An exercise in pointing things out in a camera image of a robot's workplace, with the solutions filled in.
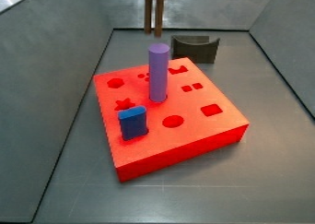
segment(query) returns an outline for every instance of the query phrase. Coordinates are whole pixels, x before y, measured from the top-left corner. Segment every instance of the star-shaped hole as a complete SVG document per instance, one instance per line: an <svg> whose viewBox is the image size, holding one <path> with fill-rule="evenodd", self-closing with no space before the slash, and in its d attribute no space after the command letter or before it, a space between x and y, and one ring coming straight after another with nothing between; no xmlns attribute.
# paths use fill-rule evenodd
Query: star-shaped hole
<svg viewBox="0 0 315 224"><path fill-rule="evenodd" d="M131 98L127 98L125 100L118 100L117 104L118 104L118 106L115 108L117 111L118 110L129 110L130 108L133 108L135 106L135 103L133 103Z"/></svg>

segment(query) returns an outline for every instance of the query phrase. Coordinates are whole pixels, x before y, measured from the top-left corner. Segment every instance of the shape sorter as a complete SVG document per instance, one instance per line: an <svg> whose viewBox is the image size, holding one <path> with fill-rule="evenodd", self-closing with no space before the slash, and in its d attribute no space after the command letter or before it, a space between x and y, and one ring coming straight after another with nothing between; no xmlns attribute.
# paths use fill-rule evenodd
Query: shape sorter
<svg viewBox="0 0 315 224"><path fill-rule="evenodd" d="M249 121L189 58L169 61L167 98L150 100L150 66L94 77L118 177L126 182L242 140ZM147 108L150 132L123 140L119 111Z"/></svg>

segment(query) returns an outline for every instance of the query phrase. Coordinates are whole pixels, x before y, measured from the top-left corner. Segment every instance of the blue rectangular block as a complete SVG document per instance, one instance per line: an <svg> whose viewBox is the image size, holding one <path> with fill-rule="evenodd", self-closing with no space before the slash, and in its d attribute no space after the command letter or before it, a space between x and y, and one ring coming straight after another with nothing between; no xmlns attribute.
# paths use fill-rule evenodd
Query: blue rectangular block
<svg viewBox="0 0 315 224"><path fill-rule="evenodd" d="M134 139L149 133L147 109L145 106L133 107L118 113L121 131L125 140Z"/></svg>

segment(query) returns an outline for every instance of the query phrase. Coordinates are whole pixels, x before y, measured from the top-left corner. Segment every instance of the purple cylinder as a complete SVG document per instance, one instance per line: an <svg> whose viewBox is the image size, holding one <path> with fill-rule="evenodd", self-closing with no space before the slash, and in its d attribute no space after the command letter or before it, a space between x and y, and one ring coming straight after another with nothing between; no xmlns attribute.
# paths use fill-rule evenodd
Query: purple cylinder
<svg viewBox="0 0 315 224"><path fill-rule="evenodd" d="M150 46L150 99L154 102L166 100L169 52L165 43Z"/></svg>

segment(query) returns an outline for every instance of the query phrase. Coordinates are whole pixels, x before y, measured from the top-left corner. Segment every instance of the circular hole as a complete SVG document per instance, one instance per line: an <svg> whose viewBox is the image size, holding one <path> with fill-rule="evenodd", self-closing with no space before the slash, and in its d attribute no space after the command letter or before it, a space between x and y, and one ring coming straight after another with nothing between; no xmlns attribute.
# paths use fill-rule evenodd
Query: circular hole
<svg viewBox="0 0 315 224"><path fill-rule="evenodd" d="M179 115L173 115L165 118L163 126L167 128L175 128L183 124L183 118Z"/></svg>

